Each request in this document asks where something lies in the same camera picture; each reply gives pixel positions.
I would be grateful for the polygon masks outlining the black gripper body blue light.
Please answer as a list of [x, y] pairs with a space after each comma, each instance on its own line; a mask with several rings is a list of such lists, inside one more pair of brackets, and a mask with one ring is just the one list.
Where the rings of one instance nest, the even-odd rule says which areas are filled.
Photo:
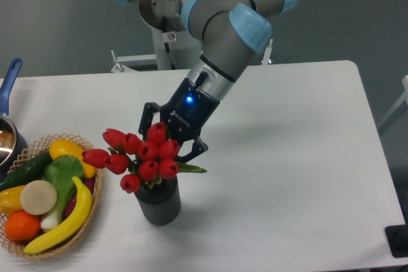
[[170, 138], [183, 143], [201, 134], [201, 129], [220, 101], [198, 90], [184, 78], [170, 100], [160, 107], [160, 121], [164, 122]]

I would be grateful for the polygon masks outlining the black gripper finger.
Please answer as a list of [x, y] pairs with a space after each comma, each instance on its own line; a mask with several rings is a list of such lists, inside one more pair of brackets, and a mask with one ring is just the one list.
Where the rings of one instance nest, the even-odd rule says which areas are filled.
[[161, 108], [162, 108], [161, 105], [154, 102], [148, 102], [144, 104], [142, 117], [138, 128], [138, 132], [140, 134], [147, 134], [148, 129], [152, 126], [152, 122], [155, 115], [158, 114], [159, 120], [162, 119]]
[[208, 150], [208, 145], [201, 139], [200, 136], [194, 139], [191, 151], [184, 156], [176, 156], [177, 162], [189, 162], [197, 156], [205, 153]]

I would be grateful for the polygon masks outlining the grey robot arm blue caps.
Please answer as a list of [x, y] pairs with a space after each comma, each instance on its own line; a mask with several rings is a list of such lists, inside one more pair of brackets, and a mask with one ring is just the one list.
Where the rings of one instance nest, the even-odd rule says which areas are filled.
[[272, 35], [269, 19], [299, 0], [116, 0], [139, 3], [150, 28], [160, 70], [186, 69], [188, 75], [164, 105], [144, 106], [139, 132], [146, 136], [159, 115], [179, 144], [192, 141], [188, 162], [207, 150], [201, 129]]

